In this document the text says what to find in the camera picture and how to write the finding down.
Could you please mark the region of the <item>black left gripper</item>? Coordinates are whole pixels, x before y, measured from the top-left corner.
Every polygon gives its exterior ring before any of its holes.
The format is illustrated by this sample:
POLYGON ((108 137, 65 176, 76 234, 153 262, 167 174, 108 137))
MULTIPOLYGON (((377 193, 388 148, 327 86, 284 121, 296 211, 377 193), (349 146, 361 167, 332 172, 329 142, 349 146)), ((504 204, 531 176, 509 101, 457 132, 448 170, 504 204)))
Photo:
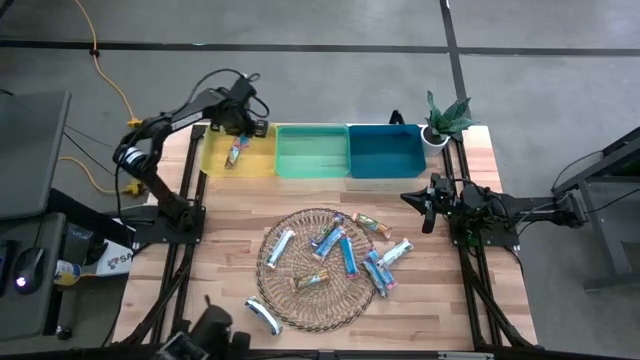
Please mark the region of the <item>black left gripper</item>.
POLYGON ((211 116, 209 129, 215 132, 225 131, 231 136, 265 138, 269 122, 265 120, 270 110, 262 100, 256 97, 257 91, 252 85, 257 74, 251 77, 240 76, 230 89, 219 87, 213 92, 221 99, 209 112, 211 116), (259 115, 251 109, 250 101, 254 99, 265 109, 265 115, 259 115))

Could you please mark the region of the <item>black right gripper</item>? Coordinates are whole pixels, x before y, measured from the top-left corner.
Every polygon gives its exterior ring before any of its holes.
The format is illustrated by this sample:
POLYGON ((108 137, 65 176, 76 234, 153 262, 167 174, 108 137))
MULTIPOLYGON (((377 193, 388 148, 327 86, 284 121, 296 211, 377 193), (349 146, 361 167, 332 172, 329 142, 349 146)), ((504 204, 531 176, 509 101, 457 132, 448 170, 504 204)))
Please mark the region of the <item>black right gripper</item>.
POLYGON ((401 199, 413 207, 419 213, 424 213, 422 232, 433 232, 437 215, 445 219, 452 213, 453 189, 448 178, 432 173, 430 184, 425 189, 400 194, 401 199))

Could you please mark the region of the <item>green orange granola bar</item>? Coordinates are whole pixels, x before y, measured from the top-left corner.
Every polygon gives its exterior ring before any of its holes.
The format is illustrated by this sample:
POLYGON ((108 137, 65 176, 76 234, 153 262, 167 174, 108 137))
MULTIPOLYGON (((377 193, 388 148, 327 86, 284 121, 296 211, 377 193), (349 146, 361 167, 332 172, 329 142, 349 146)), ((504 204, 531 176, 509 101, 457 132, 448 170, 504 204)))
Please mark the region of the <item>green orange granola bar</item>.
POLYGON ((368 215, 365 215, 361 212, 355 211, 352 216, 351 216, 352 220, 354 222, 356 222, 357 224, 359 224, 360 226, 374 232, 377 233, 381 236, 383 236, 386 239, 390 239, 391 238, 391 234, 393 229, 387 225, 385 225, 384 223, 375 220, 371 217, 369 217, 368 215))

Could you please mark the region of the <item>red green granola bar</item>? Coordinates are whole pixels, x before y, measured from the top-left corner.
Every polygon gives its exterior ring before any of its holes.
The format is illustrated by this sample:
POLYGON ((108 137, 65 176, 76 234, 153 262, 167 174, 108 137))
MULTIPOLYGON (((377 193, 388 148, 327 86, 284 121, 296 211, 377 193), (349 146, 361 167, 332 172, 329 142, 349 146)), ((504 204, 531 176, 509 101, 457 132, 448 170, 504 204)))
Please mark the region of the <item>red green granola bar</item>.
POLYGON ((232 169, 239 156, 241 153, 241 150, 243 148, 243 145, 240 142, 233 142, 230 146, 229 152, 227 154, 226 160, 225 160, 225 168, 226 169, 232 169))

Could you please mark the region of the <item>dark blue granola bar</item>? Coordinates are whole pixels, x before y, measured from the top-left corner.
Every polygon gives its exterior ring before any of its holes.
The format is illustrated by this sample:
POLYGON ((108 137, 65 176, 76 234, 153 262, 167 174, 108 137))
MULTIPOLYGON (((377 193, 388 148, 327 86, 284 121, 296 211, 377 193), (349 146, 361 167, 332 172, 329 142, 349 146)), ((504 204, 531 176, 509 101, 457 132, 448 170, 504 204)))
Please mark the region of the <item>dark blue granola bar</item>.
POLYGON ((343 222, 344 216, 335 214, 332 219, 321 228, 320 232, 311 238, 311 246, 314 248, 319 247, 326 240, 328 235, 343 222))

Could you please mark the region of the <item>green brown granola bar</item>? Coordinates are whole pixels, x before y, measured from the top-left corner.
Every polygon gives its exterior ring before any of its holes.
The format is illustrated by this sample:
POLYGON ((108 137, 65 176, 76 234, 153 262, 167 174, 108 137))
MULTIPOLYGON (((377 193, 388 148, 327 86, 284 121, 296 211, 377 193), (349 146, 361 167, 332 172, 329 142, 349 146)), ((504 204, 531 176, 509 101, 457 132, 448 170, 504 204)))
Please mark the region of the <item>green brown granola bar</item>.
POLYGON ((298 291, 304 288, 315 286, 317 284, 325 283, 330 280, 330 272, 328 269, 321 269, 310 274, 293 277, 291 279, 292 288, 294 291, 298 291))

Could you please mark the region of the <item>blue plastic bin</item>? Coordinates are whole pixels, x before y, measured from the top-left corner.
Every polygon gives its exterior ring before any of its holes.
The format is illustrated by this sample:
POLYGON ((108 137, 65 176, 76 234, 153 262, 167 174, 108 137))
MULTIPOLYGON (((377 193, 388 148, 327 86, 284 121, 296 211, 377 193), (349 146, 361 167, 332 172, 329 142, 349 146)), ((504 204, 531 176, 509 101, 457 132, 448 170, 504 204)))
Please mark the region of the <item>blue plastic bin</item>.
POLYGON ((353 178, 416 178, 426 170, 417 125, 349 127, 350 173, 353 178))

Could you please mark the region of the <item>yellow plastic bin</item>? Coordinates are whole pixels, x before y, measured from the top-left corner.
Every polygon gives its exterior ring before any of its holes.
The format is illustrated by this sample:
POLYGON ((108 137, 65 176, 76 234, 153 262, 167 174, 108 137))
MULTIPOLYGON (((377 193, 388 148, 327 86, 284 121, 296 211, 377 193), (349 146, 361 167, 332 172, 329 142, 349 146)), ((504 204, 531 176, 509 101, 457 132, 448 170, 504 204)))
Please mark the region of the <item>yellow plastic bin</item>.
POLYGON ((225 160, 238 137, 207 129, 204 135, 201 170, 211 177, 270 177, 275 175, 277 127, 270 125, 265 138, 250 138, 249 147, 240 153, 232 169, 225 168, 225 160))

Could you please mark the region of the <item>teal plastic bin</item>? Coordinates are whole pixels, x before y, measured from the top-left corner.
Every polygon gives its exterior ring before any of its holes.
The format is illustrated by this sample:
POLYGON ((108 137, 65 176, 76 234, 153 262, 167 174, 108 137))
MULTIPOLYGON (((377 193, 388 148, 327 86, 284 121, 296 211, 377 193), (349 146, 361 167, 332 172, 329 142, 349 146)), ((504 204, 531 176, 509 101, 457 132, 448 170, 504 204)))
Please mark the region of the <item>teal plastic bin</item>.
POLYGON ((282 178, 343 178, 351 168, 348 127, 279 126, 276 173, 282 178))

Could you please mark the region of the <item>round woven straw placemat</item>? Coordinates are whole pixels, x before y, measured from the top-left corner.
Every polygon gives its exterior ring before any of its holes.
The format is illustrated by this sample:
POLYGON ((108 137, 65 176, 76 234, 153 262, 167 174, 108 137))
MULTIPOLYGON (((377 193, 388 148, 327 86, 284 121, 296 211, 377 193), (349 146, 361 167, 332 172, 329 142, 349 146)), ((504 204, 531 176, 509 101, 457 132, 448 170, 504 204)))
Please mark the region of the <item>round woven straw placemat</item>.
POLYGON ((362 261, 374 244, 367 232, 350 216, 328 208, 297 211, 277 222, 264 236, 257 255, 256 281, 260 296, 271 314, 282 322, 308 332, 325 332, 343 327, 365 312, 377 292, 362 261), (344 216, 342 226, 351 239, 359 276, 347 279, 339 244, 324 261, 313 257, 316 248, 311 238, 318 234, 335 214, 344 216), (290 228, 296 236, 288 243, 275 269, 266 259, 282 232, 290 228), (328 269, 330 280, 294 291, 293 277, 328 269))

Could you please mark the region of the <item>black container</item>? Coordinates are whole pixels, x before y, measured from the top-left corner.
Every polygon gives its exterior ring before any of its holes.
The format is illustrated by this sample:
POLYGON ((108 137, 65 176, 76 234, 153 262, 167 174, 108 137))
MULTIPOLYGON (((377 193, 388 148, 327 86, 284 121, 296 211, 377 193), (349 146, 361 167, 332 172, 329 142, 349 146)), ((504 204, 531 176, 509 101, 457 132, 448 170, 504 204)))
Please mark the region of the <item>black container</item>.
POLYGON ((93 265, 107 247, 102 235, 68 223, 61 259, 78 265, 93 265))

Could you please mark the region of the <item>grey desk top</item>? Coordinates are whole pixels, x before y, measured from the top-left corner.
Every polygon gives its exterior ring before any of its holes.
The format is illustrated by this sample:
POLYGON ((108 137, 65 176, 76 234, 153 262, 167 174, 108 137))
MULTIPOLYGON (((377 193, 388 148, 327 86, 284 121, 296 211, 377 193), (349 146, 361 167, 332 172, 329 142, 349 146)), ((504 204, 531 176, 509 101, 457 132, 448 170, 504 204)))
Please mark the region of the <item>grey desk top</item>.
POLYGON ((0 96, 0 220, 45 210, 70 100, 67 91, 0 96))

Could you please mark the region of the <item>yellow white bottle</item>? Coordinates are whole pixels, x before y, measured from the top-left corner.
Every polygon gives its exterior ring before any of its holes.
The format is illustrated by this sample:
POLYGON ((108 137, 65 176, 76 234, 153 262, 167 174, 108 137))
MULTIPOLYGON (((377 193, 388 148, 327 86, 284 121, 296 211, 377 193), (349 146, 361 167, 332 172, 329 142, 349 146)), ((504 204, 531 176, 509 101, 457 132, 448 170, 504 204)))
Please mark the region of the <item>yellow white bottle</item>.
POLYGON ((58 260, 53 282, 59 286, 72 286, 82 275, 82 268, 78 264, 58 260))

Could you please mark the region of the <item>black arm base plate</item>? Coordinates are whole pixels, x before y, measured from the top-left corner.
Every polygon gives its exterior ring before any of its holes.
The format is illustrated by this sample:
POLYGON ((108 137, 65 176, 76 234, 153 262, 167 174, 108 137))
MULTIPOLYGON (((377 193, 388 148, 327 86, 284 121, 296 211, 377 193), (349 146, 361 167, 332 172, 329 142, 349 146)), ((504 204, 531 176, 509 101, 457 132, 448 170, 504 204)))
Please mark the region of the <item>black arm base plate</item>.
POLYGON ((476 230, 469 230, 460 224, 451 223, 451 243, 457 247, 517 247, 520 245, 519 237, 515 230, 506 224, 485 224, 476 230))
POLYGON ((196 244, 203 236, 206 209, 193 207, 186 228, 163 214, 157 206, 144 205, 137 208, 138 214, 131 219, 136 228, 134 241, 138 243, 196 244))

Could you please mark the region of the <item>silver metal bracket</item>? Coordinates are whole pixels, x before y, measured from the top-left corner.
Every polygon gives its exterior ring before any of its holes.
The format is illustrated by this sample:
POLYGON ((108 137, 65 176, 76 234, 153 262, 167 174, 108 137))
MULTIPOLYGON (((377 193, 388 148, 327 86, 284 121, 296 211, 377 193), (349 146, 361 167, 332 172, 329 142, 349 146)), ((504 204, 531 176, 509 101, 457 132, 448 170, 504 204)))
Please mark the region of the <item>silver metal bracket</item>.
POLYGON ((491 353, 481 352, 439 352, 438 360, 495 360, 491 353))

